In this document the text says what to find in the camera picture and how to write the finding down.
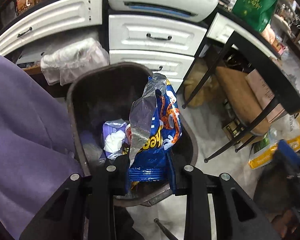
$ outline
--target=green tote bag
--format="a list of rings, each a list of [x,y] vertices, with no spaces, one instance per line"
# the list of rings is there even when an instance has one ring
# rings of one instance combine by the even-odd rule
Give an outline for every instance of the green tote bag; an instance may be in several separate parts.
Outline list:
[[[262,32],[274,13],[278,0],[237,0],[232,13]]]

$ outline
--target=white floor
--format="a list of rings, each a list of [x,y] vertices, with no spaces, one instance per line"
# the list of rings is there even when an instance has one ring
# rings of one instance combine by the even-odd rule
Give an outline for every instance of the white floor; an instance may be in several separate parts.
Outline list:
[[[196,167],[206,174],[218,176],[229,173],[237,183],[253,197],[257,179],[262,168],[252,170],[248,166],[250,147],[238,153],[231,147],[223,154],[204,163],[204,158],[213,154],[229,140],[221,129],[220,115],[214,103],[204,103],[198,108],[182,109],[183,96],[178,95],[181,114],[193,130],[199,147]],[[145,240],[167,239],[154,223],[155,218],[169,229],[178,239],[183,239],[186,220],[186,196],[170,196],[152,207],[135,206],[127,208],[134,220],[134,228],[143,235]],[[215,222],[212,222],[212,239],[216,239]]]

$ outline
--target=purple wrapper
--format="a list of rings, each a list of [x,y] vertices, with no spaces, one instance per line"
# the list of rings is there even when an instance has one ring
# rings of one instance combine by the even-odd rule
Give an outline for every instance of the purple wrapper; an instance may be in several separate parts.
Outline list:
[[[114,120],[114,121],[107,121],[103,124],[102,130],[103,130],[103,143],[105,144],[106,141],[106,137],[109,134],[115,133],[119,130],[123,131],[125,133],[125,129],[126,129],[127,123],[122,120],[122,119],[118,119],[118,120]],[[106,156],[109,157],[109,155],[113,154],[110,152],[106,152]]]

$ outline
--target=cheetos bag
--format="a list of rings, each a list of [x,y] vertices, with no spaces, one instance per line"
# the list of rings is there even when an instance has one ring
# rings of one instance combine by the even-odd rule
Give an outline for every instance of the cheetos bag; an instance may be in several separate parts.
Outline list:
[[[130,111],[130,181],[167,179],[167,153],[181,136],[176,94],[166,76],[155,73]]]

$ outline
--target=bottle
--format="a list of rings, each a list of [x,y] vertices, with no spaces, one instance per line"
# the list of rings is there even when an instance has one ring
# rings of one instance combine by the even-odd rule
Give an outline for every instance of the bottle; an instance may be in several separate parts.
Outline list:
[[[232,9],[236,1],[237,0],[231,0],[230,3],[228,4],[228,7]]]

